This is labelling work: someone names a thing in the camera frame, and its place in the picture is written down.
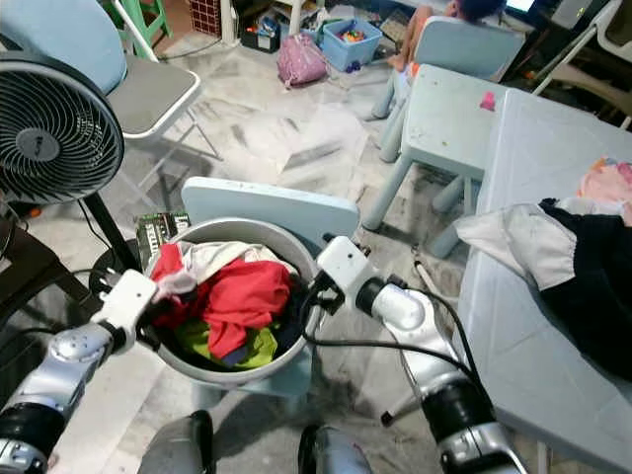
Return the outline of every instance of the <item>marble floor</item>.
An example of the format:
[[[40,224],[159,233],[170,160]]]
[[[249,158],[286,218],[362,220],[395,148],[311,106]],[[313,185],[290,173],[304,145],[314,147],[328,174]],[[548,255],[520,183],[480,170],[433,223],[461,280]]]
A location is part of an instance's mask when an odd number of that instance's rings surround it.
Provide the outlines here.
[[[209,43],[191,34],[171,46],[171,54]],[[366,211],[390,165],[379,160],[375,143],[384,125],[370,108],[389,74],[383,63],[353,75],[332,71],[310,86],[285,90],[277,79],[276,58],[241,46],[217,45],[174,64],[199,74],[203,91],[194,105],[199,120],[224,161],[204,157],[204,143],[191,136],[187,147],[165,167],[172,207],[182,205],[179,188],[189,176],[212,176],[314,191],[357,203]],[[177,137],[183,118],[167,134]],[[166,148],[128,147],[123,169],[140,179]],[[439,289],[457,295],[467,248],[460,244],[445,261],[425,253],[425,245],[458,214],[437,215],[430,202],[449,176],[414,168],[407,176],[379,233],[358,230],[372,249],[371,259],[385,274],[413,285],[418,253]],[[162,202],[157,180],[145,187]],[[132,218],[153,210],[115,178],[102,192],[123,233],[133,234]],[[54,249],[70,269],[90,267],[104,250],[90,234],[76,204],[51,206],[33,219],[32,232]],[[43,294],[40,298],[50,297]],[[64,311],[60,302],[46,312]],[[374,321],[341,311],[325,326],[326,335],[388,338]],[[316,352],[312,387],[305,408],[287,412],[277,399],[232,391],[210,409],[215,428],[213,453],[222,473],[278,473],[295,470],[300,432],[308,423],[327,422],[354,433],[376,473],[436,473],[435,444],[420,412],[392,428],[376,422],[402,391],[410,390],[399,357],[381,350],[323,349]],[[142,347],[113,357],[95,376],[63,435],[53,474],[135,472],[142,453],[164,424],[198,408],[190,382]],[[518,437],[520,451],[535,468],[534,443]],[[554,456],[552,472],[591,472]]]

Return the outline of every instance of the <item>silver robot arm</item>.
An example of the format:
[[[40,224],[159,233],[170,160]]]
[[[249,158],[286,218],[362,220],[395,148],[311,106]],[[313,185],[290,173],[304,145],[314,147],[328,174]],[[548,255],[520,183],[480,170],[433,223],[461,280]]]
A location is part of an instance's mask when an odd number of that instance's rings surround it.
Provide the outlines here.
[[[38,474],[63,433],[97,368],[128,351],[136,322],[156,284],[127,271],[92,322],[55,335],[43,362],[20,384],[0,412],[0,474]]]
[[[386,283],[351,240],[334,238],[317,264],[344,294],[348,307],[380,320],[398,343],[460,361],[428,297]],[[432,355],[402,351],[402,359],[430,424],[444,472],[526,473],[487,396],[481,393],[483,387]]]

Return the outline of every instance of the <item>child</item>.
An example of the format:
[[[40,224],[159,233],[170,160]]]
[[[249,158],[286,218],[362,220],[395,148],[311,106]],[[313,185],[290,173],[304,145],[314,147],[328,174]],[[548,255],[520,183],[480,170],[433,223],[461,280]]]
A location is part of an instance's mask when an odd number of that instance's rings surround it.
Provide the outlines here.
[[[505,7],[505,0],[452,0],[447,4],[443,15],[445,17],[460,18],[466,22],[476,23],[479,20],[499,12]],[[415,48],[424,30],[426,20],[435,13],[431,7],[420,6],[408,22],[404,43],[399,54],[391,56],[387,62],[402,72],[415,58]]]

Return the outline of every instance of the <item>red clothing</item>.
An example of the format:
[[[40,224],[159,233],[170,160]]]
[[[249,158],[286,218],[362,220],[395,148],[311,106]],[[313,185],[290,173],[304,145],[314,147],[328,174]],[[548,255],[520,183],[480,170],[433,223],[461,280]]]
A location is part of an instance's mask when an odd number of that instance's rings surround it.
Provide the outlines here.
[[[157,281],[183,267],[174,247],[162,246],[152,279]],[[153,324],[175,329],[187,319],[203,319],[210,326],[208,350],[224,358],[244,346],[247,329],[265,328],[282,313],[289,288],[289,272],[282,264],[237,259],[198,285],[193,301],[172,298],[173,310]]]

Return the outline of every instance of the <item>fan grille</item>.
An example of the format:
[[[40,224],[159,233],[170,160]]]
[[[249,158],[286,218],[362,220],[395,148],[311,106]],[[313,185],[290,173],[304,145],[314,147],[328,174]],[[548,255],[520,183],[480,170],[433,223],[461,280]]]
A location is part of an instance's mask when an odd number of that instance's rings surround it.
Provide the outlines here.
[[[112,179],[122,155],[119,124],[87,78],[48,58],[0,56],[0,187],[11,198],[91,195]]]

